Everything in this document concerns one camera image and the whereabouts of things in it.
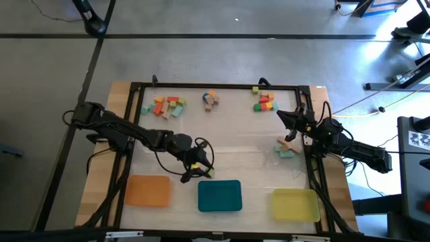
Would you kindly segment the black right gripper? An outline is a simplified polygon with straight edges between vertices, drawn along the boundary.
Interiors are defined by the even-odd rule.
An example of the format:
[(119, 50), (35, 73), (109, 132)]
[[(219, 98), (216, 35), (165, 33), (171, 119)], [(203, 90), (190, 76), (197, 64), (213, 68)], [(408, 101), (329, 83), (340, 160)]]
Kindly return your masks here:
[(278, 110), (276, 114), (286, 129), (290, 130), (285, 137), (286, 142), (292, 142), (298, 132), (308, 137), (315, 136), (317, 121), (315, 120), (314, 112), (309, 110), (305, 103), (301, 103), (294, 112)]

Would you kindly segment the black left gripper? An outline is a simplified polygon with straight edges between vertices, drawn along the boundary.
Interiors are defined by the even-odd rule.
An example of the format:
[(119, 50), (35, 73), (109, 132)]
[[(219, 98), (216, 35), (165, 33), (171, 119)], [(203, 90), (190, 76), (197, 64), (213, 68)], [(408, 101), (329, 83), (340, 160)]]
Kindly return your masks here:
[(187, 171), (181, 175), (181, 183), (186, 184), (191, 178), (201, 176), (202, 170), (191, 170), (192, 165), (203, 165), (206, 167), (206, 172), (214, 169), (214, 161), (209, 161), (205, 152), (208, 145), (208, 143), (198, 143), (183, 153), (182, 163)]

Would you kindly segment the teal plastic tray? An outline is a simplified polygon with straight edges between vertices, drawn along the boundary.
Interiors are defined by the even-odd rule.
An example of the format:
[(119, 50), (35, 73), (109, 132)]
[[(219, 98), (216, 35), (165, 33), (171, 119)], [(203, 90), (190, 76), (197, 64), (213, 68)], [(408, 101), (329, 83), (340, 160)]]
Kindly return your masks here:
[(200, 212), (237, 212), (243, 208), (239, 180), (200, 181), (198, 210)]

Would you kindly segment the orange plastic tray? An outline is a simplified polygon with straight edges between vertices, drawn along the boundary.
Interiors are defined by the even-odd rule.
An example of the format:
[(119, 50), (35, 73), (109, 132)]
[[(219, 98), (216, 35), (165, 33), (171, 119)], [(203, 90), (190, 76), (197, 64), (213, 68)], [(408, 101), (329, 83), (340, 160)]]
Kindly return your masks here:
[(131, 175), (128, 178), (125, 205), (167, 207), (171, 200), (171, 179), (164, 175)]

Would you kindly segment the yellow plastic tray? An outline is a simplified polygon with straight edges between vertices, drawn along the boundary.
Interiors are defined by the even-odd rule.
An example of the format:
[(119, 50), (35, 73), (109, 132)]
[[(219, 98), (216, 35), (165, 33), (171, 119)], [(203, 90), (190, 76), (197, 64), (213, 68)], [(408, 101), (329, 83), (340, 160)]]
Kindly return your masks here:
[(308, 189), (275, 189), (271, 194), (271, 214), (277, 221), (317, 223), (317, 194)]

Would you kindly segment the black desk foot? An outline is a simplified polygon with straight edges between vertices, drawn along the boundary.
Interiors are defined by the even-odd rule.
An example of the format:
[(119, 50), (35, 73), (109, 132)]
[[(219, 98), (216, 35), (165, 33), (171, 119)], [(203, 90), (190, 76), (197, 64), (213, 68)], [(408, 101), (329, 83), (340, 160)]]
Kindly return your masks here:
[(430, 54), (426, 54), (415, 61), (416, 66), (405, 74), (397, 75), (389, 83), (366, 83), (368, 91), (417, 91), (424, 88), (430, 91), (430, 87), (424, 87), (422, 82), (430, 78)]

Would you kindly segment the white printed sticker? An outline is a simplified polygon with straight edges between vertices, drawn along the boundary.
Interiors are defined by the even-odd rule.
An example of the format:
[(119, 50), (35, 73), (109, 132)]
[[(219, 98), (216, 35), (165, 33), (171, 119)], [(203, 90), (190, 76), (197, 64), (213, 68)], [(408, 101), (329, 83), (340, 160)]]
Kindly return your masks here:
[(430, 151), (430, 134), (408, 131), (408, 144)]

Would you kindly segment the black equipment cabinet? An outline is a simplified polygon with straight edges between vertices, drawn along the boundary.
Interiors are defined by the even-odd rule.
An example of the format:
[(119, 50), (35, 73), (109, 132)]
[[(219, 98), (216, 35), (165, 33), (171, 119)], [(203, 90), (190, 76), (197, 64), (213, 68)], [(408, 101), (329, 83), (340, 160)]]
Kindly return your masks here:
[(388, 236), (430, 242), (430, 151), (410, 146), (408, 131), (430, 134), (430, 116), (399, 117), (400, 210), (387, 214)]

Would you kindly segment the person's shoe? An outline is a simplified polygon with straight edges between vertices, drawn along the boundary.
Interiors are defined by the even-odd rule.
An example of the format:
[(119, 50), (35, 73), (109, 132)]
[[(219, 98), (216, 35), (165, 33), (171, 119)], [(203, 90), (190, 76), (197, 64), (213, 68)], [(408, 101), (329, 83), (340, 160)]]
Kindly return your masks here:
[(421, 34), (417, 34), (410, 30), (409, 28), (395, 28), (392, 32), (392, 37), (396, 39), (411, 39), (419, 38)]

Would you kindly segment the blue box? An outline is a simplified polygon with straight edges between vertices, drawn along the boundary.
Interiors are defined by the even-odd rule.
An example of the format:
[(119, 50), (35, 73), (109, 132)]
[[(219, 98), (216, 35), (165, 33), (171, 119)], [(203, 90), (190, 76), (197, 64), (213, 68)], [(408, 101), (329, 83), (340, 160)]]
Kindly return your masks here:
[(359, 17), (375, 17), (397, 12), (408, 0), (361, 0), (355, 12)]

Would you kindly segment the person's leg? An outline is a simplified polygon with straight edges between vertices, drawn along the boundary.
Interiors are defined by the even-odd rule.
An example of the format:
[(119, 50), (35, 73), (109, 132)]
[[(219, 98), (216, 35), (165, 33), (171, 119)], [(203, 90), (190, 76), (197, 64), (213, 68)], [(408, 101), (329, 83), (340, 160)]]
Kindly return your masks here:
[(426, 11), (422, 11), (407, 21), (406, 26), (410, 31), (416, 34), (424, 34), (430, 29), (430, 17)]

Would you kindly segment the black stand base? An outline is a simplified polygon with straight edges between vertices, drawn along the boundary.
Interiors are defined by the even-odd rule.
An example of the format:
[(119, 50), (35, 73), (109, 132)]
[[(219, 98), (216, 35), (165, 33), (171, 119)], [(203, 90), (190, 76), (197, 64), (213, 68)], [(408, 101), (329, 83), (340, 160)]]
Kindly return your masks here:
[(88, 0), (71, 0), (77, 11), (79, 12), (85, 27), (85, 31), (90, 36), (103, 36), (107, 31), (107, 25), (103, 19), (101, 19)]

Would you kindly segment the black table frame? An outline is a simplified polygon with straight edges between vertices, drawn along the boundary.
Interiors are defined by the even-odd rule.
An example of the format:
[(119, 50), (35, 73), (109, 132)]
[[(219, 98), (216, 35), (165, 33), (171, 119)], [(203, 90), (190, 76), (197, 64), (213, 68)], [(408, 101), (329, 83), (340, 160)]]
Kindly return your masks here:
[[(206, 112), (202, 96), (215, 91), (220, 97)], [(171, 200), (167, 207), (124, 205), (120, 226), (144, 231), (188, 231), (222, 233), (314, 233), (329, 225), (324, 208), (319, 208), (317, 223), (277, 221), (271, 214), (271, 194), (275, 189), (309, 188), (304, 154), (282, 159), (274, 151), (286, 129), (273, 111), (254, 112), (257, 96), (248, 85), (187, 85), (167, 87), (161, 83), (147, 87), (141, 102), (149, 105), (157, 96), (178, 96), (186, 100), (183, 113), (166, 120), (134, 110), (131, 119), (144, 128), (172, 130), (192, 138), (202, 137), (214, 149), (215, 178), (193, 178), (186, 184), (179, 176), (162, 169), (180, 172), (183, 167), (171, 155), (154, 155), (140, 143), (134, 145), (131, 175), (166, 175), (171, 179)], [(201, 181), (239, 180), (243, 208), (237, 212), (200, 212), (198, 183)]]

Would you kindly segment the white metal bracket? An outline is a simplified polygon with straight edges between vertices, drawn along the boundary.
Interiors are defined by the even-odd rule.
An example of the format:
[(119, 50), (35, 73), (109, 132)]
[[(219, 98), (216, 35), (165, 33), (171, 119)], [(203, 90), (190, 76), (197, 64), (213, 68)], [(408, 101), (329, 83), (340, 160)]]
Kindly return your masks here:
[(105, 234), (106, 239), (118, 239), (129, 237), (142, 237), (144, 231), (110, 231)]
[(290, 242), (331, 242), (331, 238), (312, 235), (292, 235)]

